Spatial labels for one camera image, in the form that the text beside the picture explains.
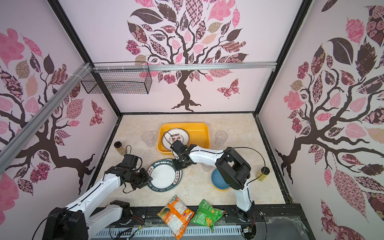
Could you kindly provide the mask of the white plate red green print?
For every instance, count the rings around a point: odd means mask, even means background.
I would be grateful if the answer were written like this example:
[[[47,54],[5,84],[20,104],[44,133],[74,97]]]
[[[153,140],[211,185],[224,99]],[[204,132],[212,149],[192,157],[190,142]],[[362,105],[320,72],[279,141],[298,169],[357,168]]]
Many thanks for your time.
[[[171,145],[175,141],[187,145],[190,141],[190,135],[186,130],[180,128],[173,128],[163,133],[162,145],[166,150],[170,151]]]

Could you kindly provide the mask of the white plate green band rim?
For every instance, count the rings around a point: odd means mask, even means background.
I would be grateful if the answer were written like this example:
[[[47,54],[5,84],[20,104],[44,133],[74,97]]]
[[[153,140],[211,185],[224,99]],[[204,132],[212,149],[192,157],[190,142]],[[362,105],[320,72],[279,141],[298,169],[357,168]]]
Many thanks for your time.
[[[147,170],[149,177],[148,187],[157,193],[174,189],[181,181],[182,170],[176,170],[171,159],[162,159],[151,164]]]

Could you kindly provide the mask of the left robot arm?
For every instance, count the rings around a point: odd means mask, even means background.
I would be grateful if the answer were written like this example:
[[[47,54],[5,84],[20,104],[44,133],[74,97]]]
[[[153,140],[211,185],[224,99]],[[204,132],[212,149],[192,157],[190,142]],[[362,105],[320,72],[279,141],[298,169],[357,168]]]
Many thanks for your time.
[[[115,222],[128,224],[133,218],[130,204],[112,201],[103,210],[96,208],[120,186],[130,184],[133,190],[147,186],[152,178],[142,167],[143,160],[126,154],[121,163],[105,171],[103,178],[64,208],[55,208],[48,217],[44,240],[90,240],[98,232]]]

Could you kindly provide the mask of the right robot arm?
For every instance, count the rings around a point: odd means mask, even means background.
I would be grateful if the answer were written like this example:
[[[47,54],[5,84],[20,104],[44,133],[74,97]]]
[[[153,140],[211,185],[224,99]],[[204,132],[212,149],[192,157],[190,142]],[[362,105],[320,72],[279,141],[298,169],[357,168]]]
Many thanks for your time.
[[[174,167],[183,170],[198,163],[216,167],[226,184],[235,190],[236,214],[242,222],[248,222],[253,217],[251,207],[253,200],[250,196],[248,183],[251,177],[251,166],[233,148],[225,150],[209,150],[197,145],[186,146],[180,141],[171,144],[171,150],[176,158]]]

